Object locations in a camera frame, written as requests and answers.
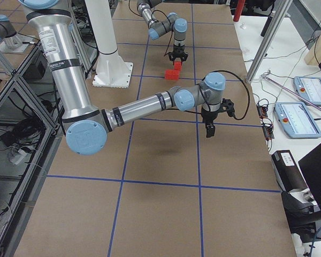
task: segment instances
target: white sticker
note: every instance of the white sticker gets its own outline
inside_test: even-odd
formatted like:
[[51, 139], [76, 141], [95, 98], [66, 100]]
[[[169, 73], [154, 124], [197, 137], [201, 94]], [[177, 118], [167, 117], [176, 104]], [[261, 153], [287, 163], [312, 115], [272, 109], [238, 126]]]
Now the white sticker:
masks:
[[39, 33], [44, 53], [46, 56], [59, 53], [59, 46], [55, 37], [54, 30], [48, 29]]
[[282, 159], [285, 163], [285, 166], [295, 166], [293, 159], [290, 156], [290, 153], [281, 153]]

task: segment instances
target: red block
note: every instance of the red block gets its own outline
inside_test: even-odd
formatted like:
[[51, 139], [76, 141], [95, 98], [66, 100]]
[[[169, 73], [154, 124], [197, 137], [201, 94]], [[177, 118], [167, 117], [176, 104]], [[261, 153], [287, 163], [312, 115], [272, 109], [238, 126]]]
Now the red block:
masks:
[[181, 71], [182, 70], [182, 62], [174, 62], [173, 68], [174, 68], [174, 70]]
[[180, 77], [180, 71], [177, 70], [166, 70], [165, 79], [168, 80], [178, 80]]

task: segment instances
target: gray robot arm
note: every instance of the gray robot arm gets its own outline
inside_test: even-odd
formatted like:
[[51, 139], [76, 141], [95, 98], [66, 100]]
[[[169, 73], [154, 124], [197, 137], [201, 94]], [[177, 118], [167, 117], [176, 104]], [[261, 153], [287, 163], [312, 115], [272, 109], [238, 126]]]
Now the gray robot arm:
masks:
[[169, 60], [174, 62], [177, 58], [184, 62], [188, 58], [188, 53], [185, 52], [187, 21], [180, 18], [175, 12], [167, 15], [164, 21], [158, 21], [153, 17], [151, 8], [160, 4], [162, 0], [138, 0], [137, 10], [148, 25], [149, 36], [152, 40], [158, 39], [169, 31], [174, 33], [173, 51], [168, 52]]
[[223, 109], [225, 78], [209, 73], [200, 84], [175, 87], [112, 110], [99, 110], [89, 98], [85, 78], [68, 26], [68, 0], [19, 0], [30, 25], [39, 33], [44, 54], [64, 106], [62, 121], [68, 146], [76, 153], [90, 155], [103, 148], [107, 133], [116, 127], [177, 106], [185, 111], [202, 104], [203, 119], [212, 124]]
[[22, 41], [8, 17], [0, 14], [0, 43], [2, 41], [10, 49], [15, 49], [22, 45]]

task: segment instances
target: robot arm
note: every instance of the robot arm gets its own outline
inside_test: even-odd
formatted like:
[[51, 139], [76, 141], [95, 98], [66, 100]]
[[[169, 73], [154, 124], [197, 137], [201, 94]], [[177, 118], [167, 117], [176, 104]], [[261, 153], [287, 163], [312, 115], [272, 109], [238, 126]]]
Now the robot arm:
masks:
[[64, 106], [62, 121], [68, 146], [76, 153], [90, 155], [103, 148], [107, 133], [128, 122], [177, 106], [185, 111], [202, 104], [202, 117], [207, 124], [226, 111], [222, 93], [225, 78], [209, 73], [198, 85], [175, 87], [112, 110], [99, 110], [92, 105], [80, 62], [75, 52], [69, 24], [68, 0], [19, 0], [30, 25], [39, 33], [44, 54], [49, 62]]
[[14, 29], [7, 16], [0, 14], [0, 43], [4, 41], [10, 49], [15, 49], [22, 45], [17, 31]]
[[138, 0], [138, 13], [148, 25], [149, 36], [152, 40], [158, 39], [169, 31], [174, 32], [173, 51], [167, 53], [169, 60], [174, 62], [177, 58], [180, 58], [181, 62], [185, 62], [188, 58], [188, 53], [185, 52], [187, 21], [174, 12], [169, 13], [164, 21], [156, 20], [151, 8], [161, 2], [162, 0]]

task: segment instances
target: red object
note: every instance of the red object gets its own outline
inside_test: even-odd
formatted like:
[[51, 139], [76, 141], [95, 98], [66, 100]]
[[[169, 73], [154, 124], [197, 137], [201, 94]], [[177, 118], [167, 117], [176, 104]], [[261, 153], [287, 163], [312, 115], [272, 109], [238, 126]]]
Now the red object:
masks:
[[166, 70], [165, 79], [178, 80], [180, 77], [180, 71], [177, 70]]
[[242, 9], [244, 8], [245, 1], [246, 0], [238, 0], [238, 5], [236, 6], [233, 21], [239, 21]]
[[173, 68], [174, 68], [174, 70], [181, 71], [182, 70], [182, 62], [174, 62]]

